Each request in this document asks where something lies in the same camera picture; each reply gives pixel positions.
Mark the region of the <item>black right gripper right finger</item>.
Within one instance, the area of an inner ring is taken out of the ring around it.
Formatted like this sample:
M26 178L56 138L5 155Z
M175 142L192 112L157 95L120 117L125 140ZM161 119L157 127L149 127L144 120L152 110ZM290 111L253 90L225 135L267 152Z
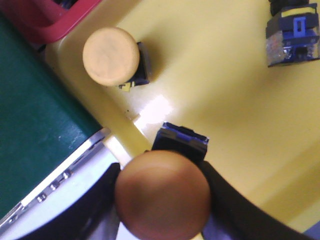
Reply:
M310 240L242 196L207 161L199 168L208 181L211 213L202 236L205 240Z

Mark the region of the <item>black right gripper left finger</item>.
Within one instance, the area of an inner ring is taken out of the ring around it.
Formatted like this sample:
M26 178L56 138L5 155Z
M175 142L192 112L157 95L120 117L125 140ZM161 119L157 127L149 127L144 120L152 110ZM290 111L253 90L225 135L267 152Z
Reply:
M22 237L23 240L115 240L120 220L114 206L119 163L112 163L101 178L67 210L40 228Z

